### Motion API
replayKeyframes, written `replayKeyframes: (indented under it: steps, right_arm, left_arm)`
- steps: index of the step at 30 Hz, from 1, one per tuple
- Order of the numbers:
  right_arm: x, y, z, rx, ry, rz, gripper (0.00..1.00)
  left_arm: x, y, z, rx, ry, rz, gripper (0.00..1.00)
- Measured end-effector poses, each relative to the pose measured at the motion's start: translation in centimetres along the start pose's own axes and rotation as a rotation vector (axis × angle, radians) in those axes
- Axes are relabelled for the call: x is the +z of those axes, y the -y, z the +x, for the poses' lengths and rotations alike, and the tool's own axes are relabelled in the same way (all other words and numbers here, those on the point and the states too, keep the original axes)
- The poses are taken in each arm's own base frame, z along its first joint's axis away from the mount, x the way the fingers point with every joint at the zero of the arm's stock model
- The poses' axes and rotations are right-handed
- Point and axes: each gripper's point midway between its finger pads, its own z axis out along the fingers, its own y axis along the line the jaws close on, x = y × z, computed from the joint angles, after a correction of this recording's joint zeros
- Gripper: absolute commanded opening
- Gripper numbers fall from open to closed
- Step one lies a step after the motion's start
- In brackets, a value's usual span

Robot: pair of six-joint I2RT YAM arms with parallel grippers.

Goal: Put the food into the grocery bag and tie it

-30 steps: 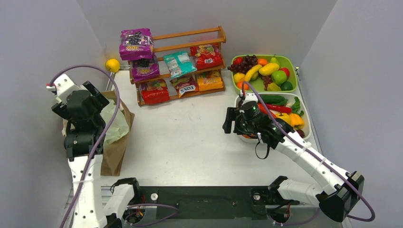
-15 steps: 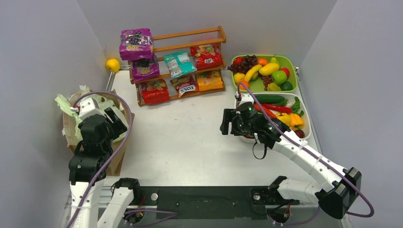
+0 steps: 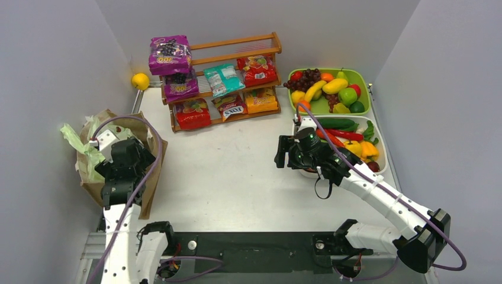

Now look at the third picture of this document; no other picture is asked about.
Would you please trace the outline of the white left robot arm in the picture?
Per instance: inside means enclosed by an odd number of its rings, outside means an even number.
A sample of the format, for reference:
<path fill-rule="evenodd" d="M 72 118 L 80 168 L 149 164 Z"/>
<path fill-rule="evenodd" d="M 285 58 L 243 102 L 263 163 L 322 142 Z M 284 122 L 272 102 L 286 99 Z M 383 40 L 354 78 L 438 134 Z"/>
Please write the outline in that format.
<path fill-rule="evenodd" d="M 106 131 L 92 140 L 105 157 L 95 170 L 104 177 L 101 189 L 105 219 L 105 251 L 101 283 L 153 283 L 162 254 L 176 249 L 168 222 L 150 224 L 137 232 L 146 180 L 160 161 L 134 138 L 119 139 Z"/>

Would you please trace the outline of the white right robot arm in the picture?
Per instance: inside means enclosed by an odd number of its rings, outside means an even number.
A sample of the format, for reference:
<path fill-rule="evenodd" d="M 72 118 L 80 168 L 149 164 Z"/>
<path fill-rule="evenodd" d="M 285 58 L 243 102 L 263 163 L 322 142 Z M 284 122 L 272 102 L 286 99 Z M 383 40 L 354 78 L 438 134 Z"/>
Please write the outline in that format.
<path fill-rule="evenodd" d="M 351 151 L 321 142 L 312 127 L 279 136 L 274 162 L 278 168 L 316 172 L 318 180 L 328 181 L 329 191 L 336 186 L 353 193 L 392 224 L 377 227 L 346 220 L 334 232 L 334 244 L 343 254 L 384 252 L 397 256 L 415 272 L 426 273 L 446 246 L 448 213 L 432 211 L 406 198 Z"/>

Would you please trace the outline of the pale green plastic grocery bag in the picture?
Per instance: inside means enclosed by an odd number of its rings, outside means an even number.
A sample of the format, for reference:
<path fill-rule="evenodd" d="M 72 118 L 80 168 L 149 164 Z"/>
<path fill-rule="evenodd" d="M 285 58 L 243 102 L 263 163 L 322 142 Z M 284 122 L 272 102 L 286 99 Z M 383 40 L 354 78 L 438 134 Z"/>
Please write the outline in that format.
<path fill-rule="evenodd" d="M 94 131 L 106 120 L 111 118 L 111 115 L 97 114 L 90 117 L 85 117 L 86 123 L 80 134 L 67 123 L 64 123 L 60 129 L 63 138 L 76 150 L 77 161 L 75 170 L 80 174 L 83 183 L 104 183 L 104 178 L 94 169 L 100 162 L 105 160 L 105 157 L 95 148 L 89 145 L 89 139 Z"/>

